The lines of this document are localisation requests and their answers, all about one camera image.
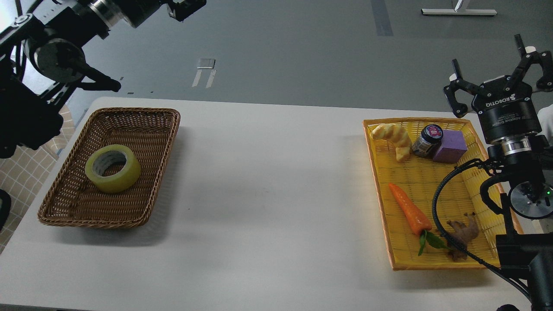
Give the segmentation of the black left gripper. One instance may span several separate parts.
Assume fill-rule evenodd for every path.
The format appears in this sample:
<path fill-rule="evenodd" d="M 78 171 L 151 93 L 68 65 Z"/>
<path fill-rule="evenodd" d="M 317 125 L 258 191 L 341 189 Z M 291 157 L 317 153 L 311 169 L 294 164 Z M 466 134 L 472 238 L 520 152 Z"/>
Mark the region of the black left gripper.
<path fill-rule="evenodd" d="M 168 5 L 168 15 L 178 22 L 203 8 L 207 0 L 117 0 L 117 6 L 127 24 L 138 28 L 162 5 Z"/>

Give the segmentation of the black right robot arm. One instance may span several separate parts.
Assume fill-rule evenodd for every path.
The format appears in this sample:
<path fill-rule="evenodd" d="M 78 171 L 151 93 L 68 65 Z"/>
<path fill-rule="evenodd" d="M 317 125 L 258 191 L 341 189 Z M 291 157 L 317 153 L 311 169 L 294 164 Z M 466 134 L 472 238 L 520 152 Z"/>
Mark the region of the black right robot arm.
<path fill-rule="evenodd" d="M 457 118 L 476 112 L 488 159 L 474 158 L 459 165 L 437 187 L 431 214 L 438 231 L 455 248 L 488 268 L 520 291 L 533 311 L 552 309 L 552 234 L 520 234 L 514 228 L 517 216 L 543 220 L 552 215 L 552 187 L 543 170 L 552 169 L 552 147 L 541 134 L 542 127 L 531 100 L 536 92 L 552 91 L 551 51 L 527 47 L 521 35 L 514 36 L 520 61 L 513 73 L 476 85 L 466 81 L 456 59 L 454 73 L 444 95 Z M 437 201 L 445 185 L 471 168 L 484 170 L 488 179 L 480 185 L 484 205 L 504 219 L 505 234 L 496 235 L 499 267 L 469 252 L 447 233 L 437 215 Z"/>

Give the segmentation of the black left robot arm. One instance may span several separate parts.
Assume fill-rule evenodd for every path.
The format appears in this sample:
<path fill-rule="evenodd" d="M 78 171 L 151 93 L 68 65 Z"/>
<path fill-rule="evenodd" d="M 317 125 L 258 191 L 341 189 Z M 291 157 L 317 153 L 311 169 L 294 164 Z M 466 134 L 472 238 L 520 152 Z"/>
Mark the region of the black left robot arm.
<path fill-rule="evenodd" d="M 44 16 L 36 0 L 1 33 L 1 158 L 37 150 L 60 134 L 61 109 L 77 88 L 114 91 L 121 84 L 86 61 L 83 46 L 105 38 L 119 20 L 137 28 L 161 6 L 182 22 L 205 0 L 57 0 Z"/>

